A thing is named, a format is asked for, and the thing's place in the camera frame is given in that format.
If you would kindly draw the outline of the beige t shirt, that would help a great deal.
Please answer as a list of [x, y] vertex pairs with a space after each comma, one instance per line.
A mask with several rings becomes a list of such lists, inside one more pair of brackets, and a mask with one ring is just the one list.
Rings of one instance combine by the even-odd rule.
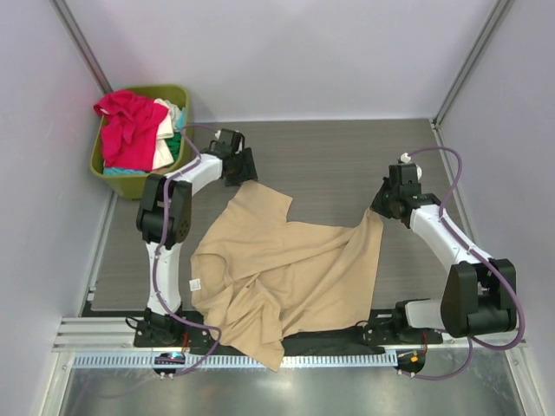
[[369, 317], [383, 225], [287, 218], [292, 200], [257, 182], [240, 186], [191, 257], [192, 304], [214, 338], [278, 370], [284, 338], [349, 328]]

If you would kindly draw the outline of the olive green plastic bin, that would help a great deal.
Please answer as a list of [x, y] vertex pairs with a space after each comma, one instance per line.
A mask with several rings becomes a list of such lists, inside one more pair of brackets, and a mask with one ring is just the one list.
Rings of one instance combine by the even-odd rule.
[[174, 84], [136, 86], [119, 90], [129, 90], [136, 93], [137, 95], [143, 95], [154, 100], [157, 98], [168, 100], [178, 107], [185, 109], [185, 125], [180, 130], [181, 149], [179, 159], [169, 167], [161, 168], [157, 171], [151, 171], [140, 175], [105, 175], [103, 173], [103, 157], [101, 154], [101, 128], [104, 126], [105, 120], [98, 115], [101, 118], [101, 121], [98, 133], [96, 134], [94, 149], [90, 157], [90, 171], [98, 179], [104, 181], [120, 197], [129, 200], [139, 199], [143, 193], [148, 174], [167, 173], [175, 171], [181, 168], [192, 158], [192, 149], [183, 139], [184, 135], [187, 135], [189, 138], [192, 138], [193, 136], [193, 131], [190, 128], [186, 128], [186, 124], [189, 121], [189, 96], [187, 91], [183, 87]]

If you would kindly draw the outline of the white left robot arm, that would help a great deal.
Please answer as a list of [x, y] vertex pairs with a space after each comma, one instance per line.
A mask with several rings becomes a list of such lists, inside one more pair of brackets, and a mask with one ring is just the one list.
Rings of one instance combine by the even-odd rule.
[[136, 342], [177, 345], [185, 332], [179, 317], [180, 251], [192, 224], [193, 196], [220, 179], [227, 186], [258, 178], [245, 136], [222, 128], [207, 148], [192, 148], [193, 159], [181, 168], [147, 176], [136, 218], [146, 245], [150, 290], [143, 318], [135, 327]]

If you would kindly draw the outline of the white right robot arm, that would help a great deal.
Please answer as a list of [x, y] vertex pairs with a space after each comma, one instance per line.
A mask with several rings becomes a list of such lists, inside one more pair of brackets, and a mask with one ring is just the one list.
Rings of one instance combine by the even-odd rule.
[[398, 302], [390, 329], [396, 340], [409, 343], [423, 328], [444, 330], [454, 338], [512, 331], [518, 309], [516, 269], [476, 247], [445, 211], [433, 193], [421, 190], [419, 167], [396, 163], [370, 206], [385, 218], [401, 221], [419, 236], [447, 271], [440, 299]]

